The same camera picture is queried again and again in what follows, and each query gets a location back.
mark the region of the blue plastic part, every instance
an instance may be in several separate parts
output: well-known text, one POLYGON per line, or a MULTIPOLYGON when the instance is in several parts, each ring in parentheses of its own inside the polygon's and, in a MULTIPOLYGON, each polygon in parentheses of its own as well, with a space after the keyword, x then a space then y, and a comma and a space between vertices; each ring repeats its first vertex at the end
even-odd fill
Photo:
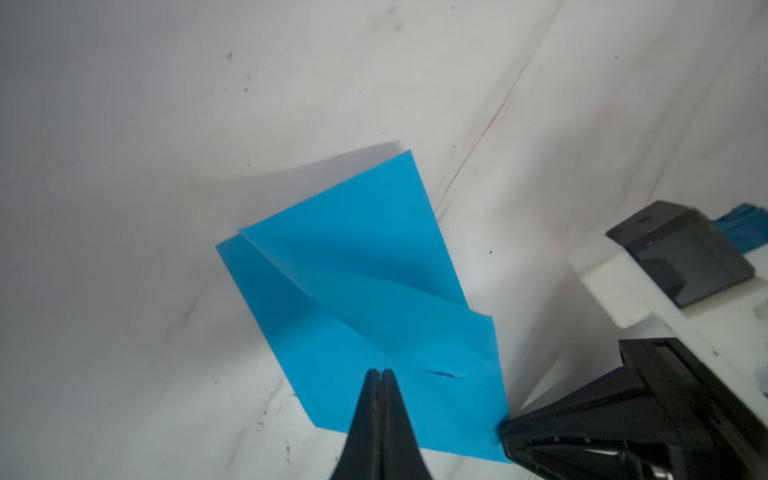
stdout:
POLYGON ((316 426, 348 432, 366 372, 391 368, 419 446, 508 462, 493 320, 467 308, 410 152, 217 249, 316 426))
POLYGON ((713 223, 741 253, 768 243, 768 211, 762 207, 741 204, 713 223))

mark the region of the blue object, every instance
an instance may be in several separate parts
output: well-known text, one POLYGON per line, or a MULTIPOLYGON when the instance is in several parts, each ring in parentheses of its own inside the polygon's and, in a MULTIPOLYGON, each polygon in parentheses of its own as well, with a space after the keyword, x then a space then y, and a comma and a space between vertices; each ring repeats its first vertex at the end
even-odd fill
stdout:
POLYGON ((768 243, 768 212, 762 207, 741 204, 712 223, 741 253, 768 243))
POLYGON ((467 308, 410 152, 217 246, 313 423, 395 371, 419 446, 508 462, 493 320, 467 308))

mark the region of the white marble surface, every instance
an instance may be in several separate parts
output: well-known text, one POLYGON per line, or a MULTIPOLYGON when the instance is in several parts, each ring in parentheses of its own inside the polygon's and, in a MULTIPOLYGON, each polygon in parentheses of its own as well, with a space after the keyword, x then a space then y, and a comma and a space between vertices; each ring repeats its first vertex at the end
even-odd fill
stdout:
POLYGON ((401 149, 513 412, 648 334, 570 271, 586 236, 768 204, 765 1, 10 0, 0 31, 2 478, 327 478, 344 436, 214 245, 401 149))

